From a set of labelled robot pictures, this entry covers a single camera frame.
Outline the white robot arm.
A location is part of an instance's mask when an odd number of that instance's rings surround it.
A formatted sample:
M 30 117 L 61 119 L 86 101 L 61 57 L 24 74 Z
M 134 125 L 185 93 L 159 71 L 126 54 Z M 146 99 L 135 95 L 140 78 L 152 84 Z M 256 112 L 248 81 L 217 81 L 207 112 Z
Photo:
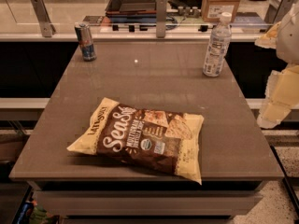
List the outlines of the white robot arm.
M 261 128 L 272 129 L 299 104 L 299 1 L 255 45 L 275 49 L 277 57 L 287 63 L 281 72 L 271 72 L 257 118 Z

